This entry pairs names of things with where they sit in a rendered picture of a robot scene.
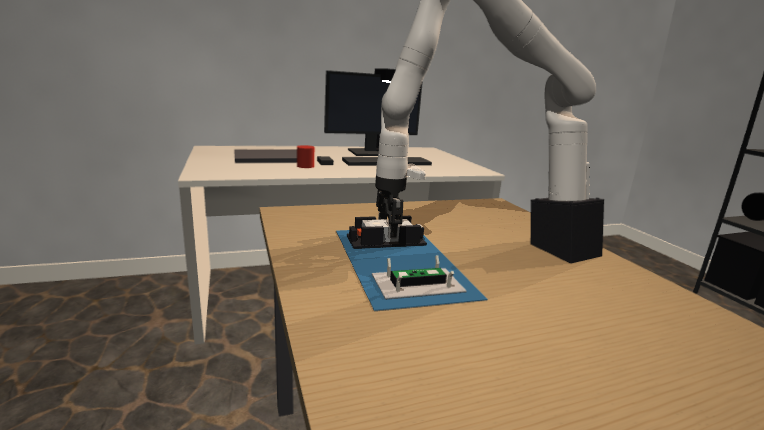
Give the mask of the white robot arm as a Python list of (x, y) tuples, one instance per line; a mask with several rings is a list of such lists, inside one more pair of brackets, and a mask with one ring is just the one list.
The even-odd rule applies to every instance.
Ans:
[[(549, 128), (548, 199), (589, 199), (587, 123), (573, 116), (571, 106), (587, 103), (595, 96), (596, 83), (591, 72), (561, 45), (522, 0), (473, 1), (485, 14), (494, 35), (514, 56), (552, 74), (545, 85)], [(382, 98), (378, 177), (425, 179), (424, 170), (408, 164), (409, 114), (436, 51), (449, 2), (420, 1), (394, 76)]]

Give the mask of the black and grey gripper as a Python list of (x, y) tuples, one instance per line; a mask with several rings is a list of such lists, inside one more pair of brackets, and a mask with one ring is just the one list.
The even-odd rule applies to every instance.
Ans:
[(389, 239), (397, 238), (398, 225), (403, 222), (403, 199), (399, 199), (398, 193), (406, 189), (406, 180), (407, 177), (404, 179), (386, 179), (376, 175), (378, 220), (386, 220), (388, 216)]

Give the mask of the beige rectangular cover with slots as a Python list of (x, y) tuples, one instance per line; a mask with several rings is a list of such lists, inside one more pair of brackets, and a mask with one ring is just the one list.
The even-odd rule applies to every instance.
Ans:
[(398, 242), (399, 240), (399, 229), (401, 225), (412, 225), (407, 219), (403, 219), (402, 224), (398, 225), (398, 233), (397, 233), (397, 239), (389, 239), (388, 238), (388, 227), (389, 227), (389, 220), (362, 220), (362, 227), (371, 227), (371, 226), (383, 226), (384, 227), (384, 235), (383, 235), (383, 242)]

